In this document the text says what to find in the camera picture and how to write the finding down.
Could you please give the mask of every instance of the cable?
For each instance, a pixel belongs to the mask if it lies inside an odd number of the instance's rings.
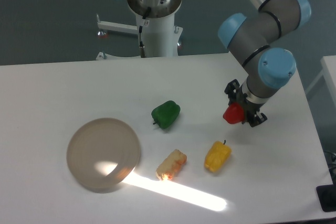
[[[329,152],[329,151],[323,151],[324,153],[328,153],[331,155],[331,160],[334,162],[336,161],[336,153],[334,152]]]
[[[148,7],[145,14],[142,16],[142,19],[145,20],[149,13],[151,12],[152,8]],[[143,42],[142,42],[142,25],[139,26],[139,47],[144,47]]]
[[[328,170],[329,170],[329,173],[330,173],[332,183],[334,185],[336,185],[336,173],[334,171],[335,169],[336,169],[336,164],[334,164],[334,163],[329,163],[328,164]]]

